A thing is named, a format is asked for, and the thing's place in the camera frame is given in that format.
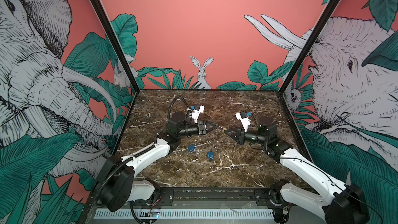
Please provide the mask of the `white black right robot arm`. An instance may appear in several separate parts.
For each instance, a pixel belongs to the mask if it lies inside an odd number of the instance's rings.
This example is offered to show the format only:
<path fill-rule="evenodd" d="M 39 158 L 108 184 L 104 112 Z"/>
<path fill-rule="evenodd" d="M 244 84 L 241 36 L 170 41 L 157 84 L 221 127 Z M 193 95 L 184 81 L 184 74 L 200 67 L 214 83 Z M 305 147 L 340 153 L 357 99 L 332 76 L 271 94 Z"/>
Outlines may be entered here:
<path fill-rule="evenodd" d="M 246 113 L 236 114 L 242 128 L 224 130 L 224 134 L 239 145 L 246 142 L 261 145 L 262 150 L 276 162 L 288 168 L 309 184 L 315 192 L 302 189 L 281 179 L 269 190 L 266 201 L 273 208 L 274 221 L 285 224 L 290 205 L 296 205 L 317 215 L 328 224 L 366 224 L 370 220 L 369 208 L 363 190 L 347 185 L 302 156 L 288 142 L 277 135 L 277 125 L 269 117 L 261 117 L 253 129 Z"/>

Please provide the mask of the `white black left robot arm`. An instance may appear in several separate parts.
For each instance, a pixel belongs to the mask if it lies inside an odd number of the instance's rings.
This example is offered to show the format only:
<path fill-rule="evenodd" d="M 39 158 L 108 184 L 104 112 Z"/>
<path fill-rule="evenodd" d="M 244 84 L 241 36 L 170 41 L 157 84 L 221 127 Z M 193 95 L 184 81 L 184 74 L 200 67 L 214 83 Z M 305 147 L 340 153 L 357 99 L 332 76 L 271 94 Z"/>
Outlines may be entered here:
<path fill-rule="evenodd" d="M 157 203 L 160 200 L 155 193 L 157 184 L 151 180 L 136 180 L 136 176 L 176 150 L 183 136 L 206 135 L 217 127 L 217 123 L 194 121 L 183 112 L 174 113 L 151 144 L 133 154 L 106 160 L 93 186 L 92 206 L 105 206 L 115 212 L 125 203 L 136 200 L 151 199 Z"/>

